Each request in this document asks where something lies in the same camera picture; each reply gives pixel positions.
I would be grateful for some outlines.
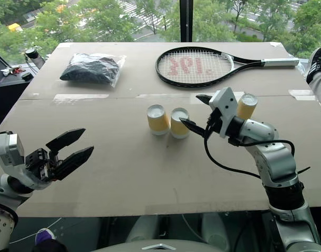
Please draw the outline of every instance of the racket handle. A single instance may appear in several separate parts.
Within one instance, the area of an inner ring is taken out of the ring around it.
[[[263,59],[263,67],[294,67],[299,63],[298,58]]]

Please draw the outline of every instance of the crosswalk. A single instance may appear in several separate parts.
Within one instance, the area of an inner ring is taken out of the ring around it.
[[[290,3],[288,4],[294,12],[297,12],[298,8],[301,7],[299,3]]]
[[[139,27],[139,29],[143,29],[147,25],[152,26],[151,20],[148,16],[143,15],[144,9],[141,10],[140,14],[136,13],[137,6],[131,3],[127,3],[121,0],[117,0],[118,5],[123,9],[125,14],[128,14],[131,17],[138,18],[143,21],[143,24]],[[153,16],[153,22],[156,27],[164,28],[163,17],[155,17]],[[169,27],[170,22],[166,20],[166,26]]]

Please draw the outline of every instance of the plastic bag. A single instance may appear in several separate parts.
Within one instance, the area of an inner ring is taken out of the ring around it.
[[[75,80],[116,86],[126,56],[74,54],[61,80]]]
[[[301,73],[302,76],[305,75],[305,67],[304,65],[301,63],[301,60],[302,59],[299,59],[299,63],[298,65],[296,66],[297,70]]]

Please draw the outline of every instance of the tennis racket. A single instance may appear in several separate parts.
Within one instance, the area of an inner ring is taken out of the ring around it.
[[[241,64],[234,67],[234,62]],[[156,62],[156,71],[163,81],[185,88],[207,87],[236,72],[252,67],[290,67],[298,58],[242,59],[204,47],[179,47],[164,52]]]

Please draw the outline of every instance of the sneaker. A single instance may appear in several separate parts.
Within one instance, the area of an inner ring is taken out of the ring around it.
[[[39,243],[47,239],[55,240],[55,235],[48,228],[42,228],[35,235],[35,245],[38,245]]]
[[[314,50],[308,61],[308,69],[305,74],[306,82],[310,83],[318,71],[321,71],[321,47]]]

